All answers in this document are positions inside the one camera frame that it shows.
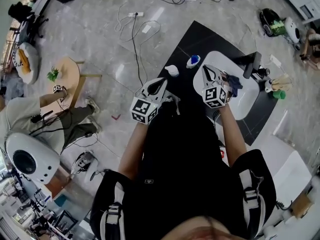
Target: round wooden table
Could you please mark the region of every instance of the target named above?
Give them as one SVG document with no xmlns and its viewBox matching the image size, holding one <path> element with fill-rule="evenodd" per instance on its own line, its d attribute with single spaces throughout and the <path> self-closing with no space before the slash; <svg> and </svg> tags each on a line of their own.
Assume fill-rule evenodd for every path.
<svg viewBox="0 0 320 240">
<path fill-rule="evenodd" d="M 67 108 L 74 107 L 82 87 L 85 84 L 86 78 L 102 77 L 102 74 L 80 74 L 78 65 L 83 63 L 84 61 L 74 61 L 69 57 L 63 57 L 56 63 L 56 65 L 54 65 L 54 68 L 59 71 L 59 75 L 55 82 L 52 82 L 49 79 L 47 80 L 47 93 L 52 94 L 53 87 L 55 85 L 60 85 L 61 87 L 64 86 L 67 89 L 68 95 L 63 102 L 58 100 L 57 102 L 53 102 L 50 105 L 43 107 L 41 109 L 41 114 L 45 114 L 49 111 L 53 111 L 53 113 L 56 114 Z"/>
</svg>

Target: white shirt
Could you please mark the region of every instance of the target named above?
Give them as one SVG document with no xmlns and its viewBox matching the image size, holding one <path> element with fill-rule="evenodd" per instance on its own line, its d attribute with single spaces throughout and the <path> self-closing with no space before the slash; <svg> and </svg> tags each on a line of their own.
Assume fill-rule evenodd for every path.
<svg viewBox="0 0 320 240">
<path fill-rule="evenodd" d="M 33 123 L 31 117 L 40 114 L 40 99 L 38 97 L 14 98 L 8 102 L 5 108 L 0 112 L 0 147 L 5 150 L 5 137 L 10 130 L 16 130 L 31 133 L 40 128 L 43 123 L 39 121 Z M 58 119 L 49 126 L 36 131 L 37 135 L 43 131 L 51 131 L 62 128 L 61 121 Z M 54 132 L 44 132 L 39 135 L 46 144 L 54 149 L 59 155 L 65 144 L 64 130 Z"/>
</svg>

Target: green object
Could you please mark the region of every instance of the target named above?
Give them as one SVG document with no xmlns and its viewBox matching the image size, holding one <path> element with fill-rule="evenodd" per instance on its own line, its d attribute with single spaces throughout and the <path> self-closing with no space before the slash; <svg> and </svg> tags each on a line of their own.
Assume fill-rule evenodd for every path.
<svg viewBox="0 0 320 240">
<path fill-rule="evenodd" d="M 284 100 L 286 98 L 286 92 L 284 90 L 277 90 L 273 92 L 273 97 L 279 100 Z"/>
<path fill-rule="evenodd" d="M 57 79 L 57 76 L 59 74 L 59 70 L 52 67 L 51 71 L 46 75 L 46 77 L 51 81 L 54 82 Z"/>
<path fill-rule="evenodd" d="M 270 28 L 272 33 L 277 36 L 284 35 L 287 32 L 285 28 L 285 24 L 281 20 L 279 21 L 274 20 L 273 23 L 270 25 Z"/>
</svg>

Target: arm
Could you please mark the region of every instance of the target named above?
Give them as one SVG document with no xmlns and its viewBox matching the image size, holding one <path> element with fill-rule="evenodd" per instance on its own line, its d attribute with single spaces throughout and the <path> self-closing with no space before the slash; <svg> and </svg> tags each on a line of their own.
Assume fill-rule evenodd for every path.
<svg viewBox="0 0 320 240">
<path fill-rule="evenodd" d="M 309 45 L 310 45 L 310 44 L 309 44 L 309 36 L 310 36 L 311 34 L 316 34 L 316 31 L 313 30 L 312 28 L 310 28 L 310 29 L 307 31 L 306 35 L 305 35 L 304 45 L 303 45 L 303 47 L 302 47 L 302 49 L 301 49 L 301 52 L 300 52 L 300 57 L 301 57 L 302 59 L 305 58 L 306 55 L 307 55 L 308 48 L 309 48 Z"/>
<path fill-rule="evenodd" d="M 64 98 L 65 96 L 67 96 L 67 93 L 64 91 L 43 95 L 39 98 L 40 108 L 46 107 L 58 99 Z"/>
<path fill-rule="evenodd" d="M 226 155 L 229 165 L 232 167 L 238 157 L 247 152 L 247 148 L 229 104 L 226 104 L 219 110 L 222 120 Z"/>
<path fill-rule="evenodd" d="M 120 161 L 118 172 L 134 180 L 144 154 L 148 125 L 137 123 Z"/>
</svg>

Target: hand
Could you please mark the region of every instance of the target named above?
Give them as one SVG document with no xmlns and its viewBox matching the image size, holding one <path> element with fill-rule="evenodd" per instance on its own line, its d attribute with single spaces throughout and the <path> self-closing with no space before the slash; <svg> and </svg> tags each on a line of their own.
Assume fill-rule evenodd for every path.
<svg viewBox="0 0 320 240">
<path fill-rule="evenodd" d="M 68 96 L 68 91 L 64 86 L 62 87 L 62 92 L 63 92 L 63 98 Z"/>
<path fill-rule="evenodd" d="M 302 61 L 307 61 L 310 59 L 310 56 L 306 56 L 304 53 L 300 55 Z"/>
</svg>

